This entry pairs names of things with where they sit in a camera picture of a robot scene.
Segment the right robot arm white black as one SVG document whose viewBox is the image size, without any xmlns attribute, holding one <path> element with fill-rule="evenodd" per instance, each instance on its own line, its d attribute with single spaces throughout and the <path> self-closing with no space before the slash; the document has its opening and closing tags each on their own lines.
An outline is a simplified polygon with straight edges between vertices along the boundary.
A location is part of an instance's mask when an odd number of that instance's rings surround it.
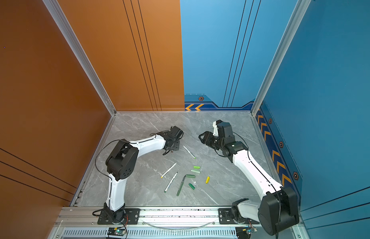
<svg viewBox="0 0 370 239">
<path fill-rule="evenodd" d="M 264 231 L 273 236 L 300 222 L 298 197 L 290 187 L 284 187 L 270 176 L 250 153 L 246 141 L 230 123 L 217 120 L 213 131 L 199 135 L 202 144 L 212 148 L 219 156 L 229 159 L 254 186 L 260 203 L 244 198 L 232 203 L 231 217 L 238 224 L 259 222 Z"/>
</svg>

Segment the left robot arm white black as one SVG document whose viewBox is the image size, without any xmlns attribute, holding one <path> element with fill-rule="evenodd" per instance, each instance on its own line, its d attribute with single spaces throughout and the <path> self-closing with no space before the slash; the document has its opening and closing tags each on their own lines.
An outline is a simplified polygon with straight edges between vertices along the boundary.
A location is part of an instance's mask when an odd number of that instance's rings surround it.
<svg viewBox="0 0 370 239">
<path fill-rule="evenodd" d="M 163 155 L 178 151 L 184 132 L 177 126 L 170 130 L 153 133 L 149 138 L 137 141 L 117 140 L 117 144 L 105 161 L 109 187 L 107 199 L 100 211 L 99 224 L 126 224 L 125 188 L 132 175 L 137 159 L 147 153 L 164 150 Z"/>
</svg>

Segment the white pen light green end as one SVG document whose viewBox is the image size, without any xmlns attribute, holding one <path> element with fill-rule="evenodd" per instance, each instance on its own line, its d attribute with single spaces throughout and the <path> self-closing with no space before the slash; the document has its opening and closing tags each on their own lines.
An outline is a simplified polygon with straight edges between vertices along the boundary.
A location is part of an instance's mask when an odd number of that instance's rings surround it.
<svg viewBox="0 0 370 239">
<path fill-rule="evenodd" d="M 194 159 L 197 159 L 196 156 L 185 146 L 183 145 L 184 149 L 190 154 L 190 156 Z"/>
</svg>

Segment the white pen green tip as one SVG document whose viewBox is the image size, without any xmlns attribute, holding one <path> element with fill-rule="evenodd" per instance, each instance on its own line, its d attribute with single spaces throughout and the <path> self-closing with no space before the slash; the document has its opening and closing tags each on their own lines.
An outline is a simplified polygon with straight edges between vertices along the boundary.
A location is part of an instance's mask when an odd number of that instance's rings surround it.
<svg viewBox="0 0 370 239">
<path fill-rule="evenodd" d="M 176 178 L 176 176 L 177 176 L 177 175 L 178 175 L 178 172 L 176 172 L 176 173 L 174 174 L 174 176 L 172 177 L 171 181 L 168 183 L 167 187 L 165 188 L 164 193 L 167 193 L 167 191 L 169 190 L 170 186 L 171 186 L 171 185 L 172 185 L 172 183 L 174 182 L 174 180 L 175 180 L 175 178 Z"/>
</svg>

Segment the white pen yellow end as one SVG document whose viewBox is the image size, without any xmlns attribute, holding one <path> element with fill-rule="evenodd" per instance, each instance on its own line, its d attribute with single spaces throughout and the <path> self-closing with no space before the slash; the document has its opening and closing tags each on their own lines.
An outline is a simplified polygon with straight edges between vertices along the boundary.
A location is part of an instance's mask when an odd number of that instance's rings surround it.
<svg viewBox="0 0 370 239">
<path fill-rule="evenodd" d="M 161 178 L 163 178 L 170 170 L 172 170 L 175 166 L 177 165 L 177 163 L 174 163 L 169 169 L 167 169 L 162 175 L 161 175 Z"/>
</svg>

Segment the dark green capped pen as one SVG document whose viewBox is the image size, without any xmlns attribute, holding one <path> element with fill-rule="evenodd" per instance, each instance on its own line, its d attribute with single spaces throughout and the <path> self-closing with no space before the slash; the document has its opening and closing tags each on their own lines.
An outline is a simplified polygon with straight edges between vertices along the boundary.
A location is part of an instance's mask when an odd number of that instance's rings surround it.
<svg viewBox="0 0 370 239">
<path fill-rule="evenodd" d="M 183 177 L 183 179 L 182 179 L 182 181 L 181 181 L 181 183 L 180 183 L 180 186 L 179 186 L 178 192 L 177 192 L 177 196 L 179 196 L 179 195 L 180 195 L 180 193 L 181 193 L 181 190 L 182 190 L 182 187 L 183 187 L 183 185 L 184 185 L 185 179 L 186 179 L 186 178 L 195 178 L 195 177 L 196 177 L 196 176 L 195 176 L 195 175 L 193 175 L 193 174 L 186 174 L 186 175 Z"/>
</svg>

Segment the right green circuit board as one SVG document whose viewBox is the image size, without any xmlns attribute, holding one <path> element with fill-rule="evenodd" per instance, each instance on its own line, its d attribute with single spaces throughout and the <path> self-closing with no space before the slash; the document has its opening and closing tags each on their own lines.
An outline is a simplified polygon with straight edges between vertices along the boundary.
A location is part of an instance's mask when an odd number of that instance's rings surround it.
<svg viewBox="0 0 370 239">
<path fill-rule="evenodd" d="M 251 239 L 251 236 L 258 232 L 258 230 L 253 227 L 253 228 L 249 228 L 249 227 L 236 227 L 235 228 L 236 230 L 236 236 L 238 239 Z"/>
</svg>

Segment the green circuit board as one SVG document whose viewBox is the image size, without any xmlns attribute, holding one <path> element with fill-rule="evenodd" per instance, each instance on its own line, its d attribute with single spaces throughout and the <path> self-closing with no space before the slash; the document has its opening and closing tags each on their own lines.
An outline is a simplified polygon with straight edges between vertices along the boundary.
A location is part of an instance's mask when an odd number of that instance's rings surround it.
<svg viewBox="0 0 370 239">
<path fill-rule="evenodd" d="M 251 236 L 258 232 L 258 230 L 253 227 L 253 228 L 249 228 L 249 227 L 236 227 L 235 228 L 236 230 L 236 236 L 238 239 L 251 239 Z"/>
<path fill-rule="evenodd" d="M 110 227 L 107 231 L 108 239 L 126 239 L 128 236 L 127 230 L 124 227 Z"/>
</svg>

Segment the left green circuit board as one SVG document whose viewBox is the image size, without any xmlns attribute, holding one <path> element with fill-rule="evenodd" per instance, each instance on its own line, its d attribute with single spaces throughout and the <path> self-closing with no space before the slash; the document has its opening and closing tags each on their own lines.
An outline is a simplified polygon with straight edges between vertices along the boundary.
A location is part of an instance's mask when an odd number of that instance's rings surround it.
<svg viewBox="0 0 370 239">
<path fill-rule="evenodd" d="M 127 230 L 124 227 L 110 227 L 107 231 L 108 239 L 126 239 L 128 236 Z"/>
</svg>

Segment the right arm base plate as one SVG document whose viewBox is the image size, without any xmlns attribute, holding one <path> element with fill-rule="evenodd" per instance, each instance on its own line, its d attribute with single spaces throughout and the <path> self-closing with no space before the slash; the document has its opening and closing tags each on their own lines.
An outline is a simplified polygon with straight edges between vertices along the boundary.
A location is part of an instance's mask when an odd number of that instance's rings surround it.
<svg viewBox="0 0 370 239">
<path fill-rule="evenodd" d="M 245 225 L 259 225 L 260 223 L 250 218 L 244 218 L 234 207 L 219 208 L 218 209 L 219 223 L 227 224 L 245 224 Z"/>
</svg>

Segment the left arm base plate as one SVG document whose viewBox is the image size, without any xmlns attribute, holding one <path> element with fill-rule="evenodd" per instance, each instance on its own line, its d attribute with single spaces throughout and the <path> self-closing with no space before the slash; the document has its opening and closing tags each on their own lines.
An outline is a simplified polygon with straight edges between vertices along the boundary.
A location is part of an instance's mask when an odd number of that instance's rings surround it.
<svg viewBox="0 0 370 239">
<path fill-rule="evenodd" d="M 102 209 L 100 211 L 97 224 L 98 225 L 137 225 L 140 216 L 139 208 L 124 209 L 123 216 L 120 219 L 113 219 Z"/>
</svg>

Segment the aluminium front rail frame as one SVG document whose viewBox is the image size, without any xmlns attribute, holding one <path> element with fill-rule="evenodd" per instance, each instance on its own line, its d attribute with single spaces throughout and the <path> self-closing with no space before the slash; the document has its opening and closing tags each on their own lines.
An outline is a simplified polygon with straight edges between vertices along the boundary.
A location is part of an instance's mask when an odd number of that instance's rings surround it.
<svg viewBox="0 0 370 239">
<path fill-rule="evenodd" d="M 270 239 L 262 226 L 219 223 L 218 209 L 230 206 L 132 207 L 140 209 L 137 225 L 98 225 L 98 207 L 64 207 L 50 239 L 107 239 L 110 227 L 124 227 L 127 239 L 237 239 L 236 227 L 255 227 L 251 239 Z"/>
</svg>

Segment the right aluminium corner post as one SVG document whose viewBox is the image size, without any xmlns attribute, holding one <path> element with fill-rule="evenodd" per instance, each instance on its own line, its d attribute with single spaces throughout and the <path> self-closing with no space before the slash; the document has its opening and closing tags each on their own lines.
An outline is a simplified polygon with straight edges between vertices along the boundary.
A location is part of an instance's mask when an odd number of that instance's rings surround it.
<svg viewBox="0 0 370 239">
<path fill-rule="evenodd" d="M 253 117 L 256 116 L 310 3 L 311 0 L 297 1 L 296 6 L 291 14 L 289 22 L 282 35 L 277 50 L 274 54 L 274 57 L 271 61 L 271 64 L 268 68 L 268 71 L 264 77 L 264 80 L 254 101 L 253 107 L 251 109 L 251 115 Z"/>
</svg>

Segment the aluminium corner post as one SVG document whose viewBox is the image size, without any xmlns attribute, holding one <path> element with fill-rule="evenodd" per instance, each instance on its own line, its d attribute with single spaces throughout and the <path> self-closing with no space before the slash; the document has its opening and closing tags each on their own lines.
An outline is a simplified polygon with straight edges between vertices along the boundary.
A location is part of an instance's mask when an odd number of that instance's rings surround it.
<svg viewBox="0 0 370 239">
<path fill-rule="evenodd" d="M 111 116 L 114 116 L 117 113 L 117 110 L 108 93 L 106 92 L 106 89 L 104 88 L 87 54 L 85 53 L 85 50 L 83 49 L 78 37 L 71 27 L 67 17 L 65 16 L 60 4 L 56 0 L 43 0 L 43 3 L 74 53 L 82 69 L 92 83 L 93 87 L 95 88 L 106 109 Z"/>
<path fill-rule="evenodd" d="M 296 6 L 291 14 L 289 22 L 282 35 L 277 50 L 274 54 L 274 57 L 271 61 L 271 64 L 268 68 L 268 71 L 264 77 L 264 80 L 254 101 L 253 107 L 251 109 L 251 115 L 253 117 L 256 116 L 310 3 L 311 0 L 297 1 Z"/>
</svg>

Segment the left aluminium corner post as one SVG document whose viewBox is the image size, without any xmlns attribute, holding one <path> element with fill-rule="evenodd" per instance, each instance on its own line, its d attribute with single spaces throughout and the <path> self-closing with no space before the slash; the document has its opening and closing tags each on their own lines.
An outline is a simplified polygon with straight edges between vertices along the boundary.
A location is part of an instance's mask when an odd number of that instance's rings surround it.
<svg viewBox="0 0 370 239">
<path fill-rule="evenodd" d="M 92 83 L 93 87 L 95 88 L 106 109 L 111 116 L 114 116 L 117 113 L 117 110 L 108 93 L 106 92 L 106 89 L 104 88 L 87 54 L 85 53 L 85 50 L 83 49 L 78 37 L 71 27 L 67 17 L 65 16 L 60 4 L 56 0 L 43 0 L 43 3 L 74 53 L 82 69 Z"/>
</svg>

